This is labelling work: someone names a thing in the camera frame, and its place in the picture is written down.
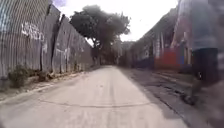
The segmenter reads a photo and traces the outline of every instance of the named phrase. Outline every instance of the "fence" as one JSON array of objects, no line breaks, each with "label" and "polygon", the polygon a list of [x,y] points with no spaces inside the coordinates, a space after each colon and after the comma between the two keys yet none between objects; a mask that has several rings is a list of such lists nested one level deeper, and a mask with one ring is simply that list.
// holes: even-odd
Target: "fence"
[{"label": "fence", "polygon": [[64,73],[92,64],[90,45],[60,15],[51,0],[1,0],[0,78],[17,65]]}]

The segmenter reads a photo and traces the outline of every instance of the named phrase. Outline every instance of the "overcast sky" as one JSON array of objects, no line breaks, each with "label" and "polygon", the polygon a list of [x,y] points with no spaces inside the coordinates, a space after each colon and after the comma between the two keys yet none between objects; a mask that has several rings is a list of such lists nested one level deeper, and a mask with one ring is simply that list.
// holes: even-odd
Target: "overcast sky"
[{"label": "overcast sky", "polygon": [[66,16],[70,17],[74,11],[81,11],[86,5],[99,5],[109,13],[124,13],[131,17],[129,35],[122,35],[122,41],[138,40],[159,19],[176,7],[177,0],[54,0],[54,4]]}]

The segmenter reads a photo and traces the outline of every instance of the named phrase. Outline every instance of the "leg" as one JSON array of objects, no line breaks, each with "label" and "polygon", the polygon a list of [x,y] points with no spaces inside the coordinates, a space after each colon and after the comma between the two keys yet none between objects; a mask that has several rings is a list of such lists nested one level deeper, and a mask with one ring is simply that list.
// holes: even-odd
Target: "leg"
[{"label": "leg", "polygon": [[203,49],[195,52],[194,71],[196,75],[197,72],[200,72],[201,82],[192,87],[189,95],[182,96],[185,103],[194,105],[197,101],[196,95],[203,87],[212,86],[219,81],[217,54],[217,49]]}]

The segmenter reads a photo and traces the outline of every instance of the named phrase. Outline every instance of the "tree canopy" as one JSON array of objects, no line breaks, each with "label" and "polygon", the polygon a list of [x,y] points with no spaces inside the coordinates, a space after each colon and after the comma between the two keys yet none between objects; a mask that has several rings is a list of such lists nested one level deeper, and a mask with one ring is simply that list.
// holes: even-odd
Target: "tree canopy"
[{"label": "tree canopy", "polygon": [[130,32],[129,17],[123,14],[106,13],[97,5],[86,6],[81,12],[75,12],[71,16],[70,23],[81,35],[92,39],[95,57],[111,49],[111,43],[118,36]]}]

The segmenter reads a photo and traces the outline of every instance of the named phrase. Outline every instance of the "alley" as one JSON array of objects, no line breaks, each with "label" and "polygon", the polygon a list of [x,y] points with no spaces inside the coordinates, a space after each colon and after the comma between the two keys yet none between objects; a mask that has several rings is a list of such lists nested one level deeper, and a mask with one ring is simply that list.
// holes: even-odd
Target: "alley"
[{"label": "alley", "polygon": [[124,71],[110,66],[63,81],[55,88],[2,104],[0,119],[5,128],[190,126]]}]

